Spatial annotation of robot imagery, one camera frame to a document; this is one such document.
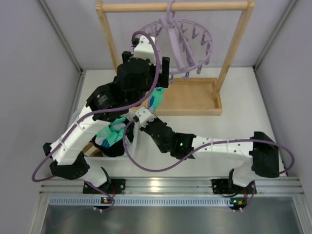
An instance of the wooden rod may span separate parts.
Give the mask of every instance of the wooden rod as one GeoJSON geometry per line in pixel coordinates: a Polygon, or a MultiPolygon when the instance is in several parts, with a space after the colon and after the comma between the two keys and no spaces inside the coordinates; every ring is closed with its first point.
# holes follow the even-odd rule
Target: wooden rod
{"type": "Polygon", "coordinates": [[[214,90],[213,90],[214,99],[217,98],[217,96],[221,90],[222,84],[225,80],[225,77],[226,77],[228,71],[229,71],[229,68],[230,68],[231,63],[234,59],[235,53],[238,49],[239,43],[240,43],[240,41],[244,35],[248,21],[249,21],[250,16],[253,12],[254,0],[247,0],[247,3],[248,3],[248,8],[247,8],[247,10],[243,11],[242,14],[240,15],[236,30],[234,32],[234,35],[233,35],[233,38],[232,38],[232,41],[231,41],[231,44],[229,47],[229,50],[226,54],[225,60],[224,60],[223,65],[222,65],[221,72],[219,74],[218,80],[217,80],[216,85],[214,87],[214,90]]]}
{"type": "Polygon", "coordinates": [[[111,31],[111,28],[109,26],[109,22],[108,22],[106,13],[101,11],[101,5],[103,5],[103,1],[102,0],[96,0],[97,16],[98,16],[99,22],[101,24],[101,27],[104,31],[109,50],[111,52],[111,57],[113,60],[114,69],[117,72],[117,67],[119,65],[118,55],[117,55],[115,43],[113,40],[112,31],[111,31]]]}
{"type": "MultiPolygon", "coordinates": [[[[106,13],[116,12],[165,12],[167,2],[162,3],[104,3],[101,9],[106,13]]],[[[246,10],[246,1],[222,1],[222,2],[174,2],[171,11],[238,11],[246,10]]]]}

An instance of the white tabletop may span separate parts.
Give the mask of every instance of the white tabletop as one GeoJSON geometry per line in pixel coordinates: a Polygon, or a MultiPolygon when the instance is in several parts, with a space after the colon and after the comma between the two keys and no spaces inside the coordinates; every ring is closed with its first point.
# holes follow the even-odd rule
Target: white tabletop
{"type": "MultiPolygon", "coordinates": [[[[217,77],[220,68],[203,69],[200,75],[190,77],[217,77]]],[[[114,70],[88,70],[78,102],[80,110],[89,95],[100,85],[111,82],[114,70]]],[[[221,89],[223,113],[221,116],[160,117],[175,132],[192,133],[208,138],[248,138],[254,131],[262,131],[274,139],[268,115],[252,68],[231,68],[221,89]]],[[[144,167],[161,169],[177,159],[159,152],[153,140],[140,132],[134,159],[144,167]]],[[[128,159],[96,161],[110,176],[228,176],[232,168],[242,161],[219,159],[208,156],[205,159],[188,159],[177,167],[162,173],[150,173],[136,167],[128,159]]],[[[280,171],[283,164],[280,159],[280,171]]]]}

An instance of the wooden frame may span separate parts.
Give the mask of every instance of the wooden frame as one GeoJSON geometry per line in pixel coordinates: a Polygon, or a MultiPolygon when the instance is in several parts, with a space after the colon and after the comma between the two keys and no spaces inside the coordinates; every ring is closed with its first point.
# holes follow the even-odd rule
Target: wooden frame
{"type": "MultiPolygon", "coordinates": [[[[121,12],[165,12],[167,3],[103,3],[102,0],[96,0],[97,15],[104,31],[107,44],[110,49],[113,60],[114,69],[117,70],[119,65],[116,47],[113,40],[112,31],[106,16],[106,13],[121,13],[121,12]]],[[[225,80],[227,72],[234,59],[239,43],[243,37],[248,21],[254,9],[254,0],[246,1],[223,1],[223,2],[174,2],[172,11],[237,11],[241,10],[239,21],[236,30],[233,34],[231,44],[224,59],[221,72],[217,80],[212,78],[208,83],[212,84],[212,100],[208,101],[208,106],[203,108],[204,111],[198,110],[166,110],[164,115],[220,115],[222,113],[220,90],[225,80]]]]}

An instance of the wooden base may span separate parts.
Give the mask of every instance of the wooden base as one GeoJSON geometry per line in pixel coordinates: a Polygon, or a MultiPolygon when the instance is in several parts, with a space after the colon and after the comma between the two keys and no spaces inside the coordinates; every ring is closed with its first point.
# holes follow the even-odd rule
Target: wooden base
{"type": "Polygon", "coordinates": [[[219,116],[222,113],[220,93],[213,99],[217,78],[176,78],[165,90],[158,116],[219,116]]]}

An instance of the wooden drying rack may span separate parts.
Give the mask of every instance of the wooden drying rack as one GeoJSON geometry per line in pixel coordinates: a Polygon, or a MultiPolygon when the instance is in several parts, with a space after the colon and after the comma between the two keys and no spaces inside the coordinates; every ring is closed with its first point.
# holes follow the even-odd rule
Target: wooden drying rack
{"type": "MultiPolygon", "coordinates": [[[[167,3],[103,3],[96,1],[96,10],[105,33],[114,69],[117,70],[118,56],[106,13],[121,12],[166,12],[167,3]]],[[[174,2],[171,11],[242,11],[229,50],[218,78],[190,78],[188,81],[175,79],[164,92],[164,100],[156,114],[165,116],[220,115],[222,104],[220,90],[243,37],[254,9],[254,0],[223,2],[174,2]]]]}

